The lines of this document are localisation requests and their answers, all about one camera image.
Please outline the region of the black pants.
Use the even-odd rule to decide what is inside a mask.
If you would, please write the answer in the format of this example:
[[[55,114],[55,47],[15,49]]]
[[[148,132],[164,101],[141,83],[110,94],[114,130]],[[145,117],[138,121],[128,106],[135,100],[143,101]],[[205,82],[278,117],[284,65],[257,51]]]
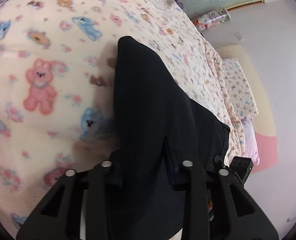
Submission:
[[[111,166],[89,176],[87,239],[208,239],[205,169],[226,154],[230,129],[177,85],[161,58],[118,41]]]

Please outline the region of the pink pillow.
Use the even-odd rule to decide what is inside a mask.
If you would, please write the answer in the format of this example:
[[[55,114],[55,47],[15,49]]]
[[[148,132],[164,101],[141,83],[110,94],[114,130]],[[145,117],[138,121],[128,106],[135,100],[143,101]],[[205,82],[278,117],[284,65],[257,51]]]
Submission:
[[[242,120],[245,133],[245,157],[254,164],[253,173],[278,163],[278,143],[274,123],[256,126],[251,119]]]

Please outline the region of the beige headboard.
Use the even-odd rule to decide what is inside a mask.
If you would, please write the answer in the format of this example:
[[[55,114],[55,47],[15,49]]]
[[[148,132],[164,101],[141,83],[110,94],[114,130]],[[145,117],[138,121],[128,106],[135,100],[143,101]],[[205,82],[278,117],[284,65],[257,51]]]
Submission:
[[[276,127],[269,99],[246,50],[241,45],[229,45],[217,48],[216,51],[222,59],[237,59],[243,69],[258,108],[258,115],[252,119],[254,131],[266,137],[275,137]]]

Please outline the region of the clear tube of plush toys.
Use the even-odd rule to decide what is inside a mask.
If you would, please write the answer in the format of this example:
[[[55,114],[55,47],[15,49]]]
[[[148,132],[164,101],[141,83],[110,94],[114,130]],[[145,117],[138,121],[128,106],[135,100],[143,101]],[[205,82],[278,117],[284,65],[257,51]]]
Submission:
[[[202,16],[193,20],[193,23],[199,31],[204,31],[230,20],[230,13],[226,9],[220,9],[203,14]]]

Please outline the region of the animal print fleece blanket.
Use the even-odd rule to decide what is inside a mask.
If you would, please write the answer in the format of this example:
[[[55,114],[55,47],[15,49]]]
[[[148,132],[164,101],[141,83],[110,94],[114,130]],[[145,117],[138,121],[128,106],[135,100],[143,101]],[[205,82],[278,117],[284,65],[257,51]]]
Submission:
[[[222,59],[173,0],[0,1],[0,223],[15,237],[69,168],[117,146],[117,42],[154,50],[190,98],[230,127],[224,163],[245,153]]]

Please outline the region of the white wall socket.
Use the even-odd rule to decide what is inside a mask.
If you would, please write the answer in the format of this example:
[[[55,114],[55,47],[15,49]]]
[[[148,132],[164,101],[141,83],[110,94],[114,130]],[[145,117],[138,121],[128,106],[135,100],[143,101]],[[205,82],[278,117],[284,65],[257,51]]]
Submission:
[[[243,37],[243,35],[239,31],[235,33],[235,36],[237,37],[237,39],[240,42],[243,42],[245,40],[245,38]]]

